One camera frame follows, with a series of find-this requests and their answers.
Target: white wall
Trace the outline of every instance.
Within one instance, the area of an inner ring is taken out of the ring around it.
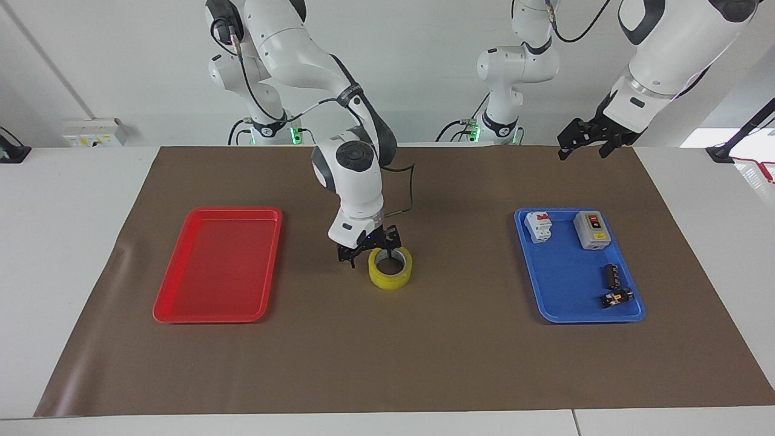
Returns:
[[[775,45],[744,75],[740,85],[711,112],[702,126],[738,129],[772,98],[775,98]]]
[[[215,88],[207,75],[207,61],[219,48],[208,38],[204,0],[3,2],[91,112],[127,125],[129,145],[222,144],[232,123],[245,115],[241,100]],[[586,39],[572,46],[555,42],[563,68],[554,81],[523,87],[526,143],[552,144],[572,118],[592,116],[627,64],[634,49],[618,28],[616,3]],[[600,4],[565,2],[562,31],[580,32]],[[518,42],[510,30],[509,5],[508,0],[308,0],[307,27],[321,47],[347,64],[399,140],[432,140],[448,121],[469,116],[487,91],[476,76],[479,53]],[[2,10],[0,19],[8,20]],[[683,142],[772,45],[773,19],[775,7],[763,3],[702,85],[660,116],[639,144]],[[60,120],[84,111],[5,21],[0,50],[21,59],[14,64],[4,59],[0,67],[0,85],[13,88],[0,94],[0,122],[32,138],[33,145],[58,144]],[[327,96],[278,88],[292,112]],[[20,118],[15,112],[33,115]],[[320,138],[352,121],[334,105],[305,117],[305,125]]]

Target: green light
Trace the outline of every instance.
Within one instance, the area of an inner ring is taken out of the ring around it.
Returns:
[[[291,140],[293,141],[294,145],[301,144],[301,133],[293,127],[291,127]]]
[[[511,139],[511,145],[515,145],[515,144],[522,145],[522,139],[524,138],[525,138],[525,129],[518,127],[517,131],[514,132],[514,137]]]

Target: switch box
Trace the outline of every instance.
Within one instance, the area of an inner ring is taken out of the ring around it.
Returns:
[[[603,221],[603,215],[596,210],[579,212],[573,220],[579,242],[584,250],[602,250],[611,244],[611,233]]]

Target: red tray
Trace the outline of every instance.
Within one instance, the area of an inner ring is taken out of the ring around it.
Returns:
[[[251,323],[267,312],[283,214],[273,207],[191,211],[153,317],[169,324]]]

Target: blue tray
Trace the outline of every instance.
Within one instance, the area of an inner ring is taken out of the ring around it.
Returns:
[[[514,214],[541,315],[557,324],[636,323],[642,320],[646,308],[605,216],[603,221],[611,232],[611,245],[600,251],[581,248],[573,221],[582,210],[596,209],[528,208]],[[525,227],[525,216],[537,211],[548,212],[552,220],[552,237],[543,244],[534,244]],[[608,264],[619,267],[622,286],[632,289],[635,299],[606,309],[600,297],[610,292],[605,287],[604,274]]]

